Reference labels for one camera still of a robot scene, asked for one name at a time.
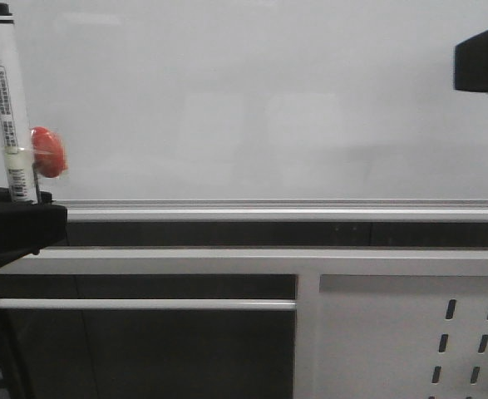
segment metal ledge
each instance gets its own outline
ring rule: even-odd
[[[62,201],[70,221],[488,222],[488,200]]]

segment red magnet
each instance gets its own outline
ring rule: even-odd
[[[67,169],[67,156],[57,133],[46,127],[33,127],[31,140],[35,151],[35,166],[41,175],[58,177]]]

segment white panel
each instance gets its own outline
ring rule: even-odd
[[[62,200],[488,199],[488,0],[12,2]],[[0,153],[0,185],[5,185]]]
[[[323,276],[320,294],[317,398],[488,399],[488,277]]]

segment slotted panel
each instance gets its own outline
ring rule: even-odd
[[[488,399],[488,277],[322,276],[317,397]]]

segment whiteboard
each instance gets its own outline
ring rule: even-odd
[[[30,120],[67,144],[56,199],[488,200],[488,95],[452,89],[488,0],[11,9]]]

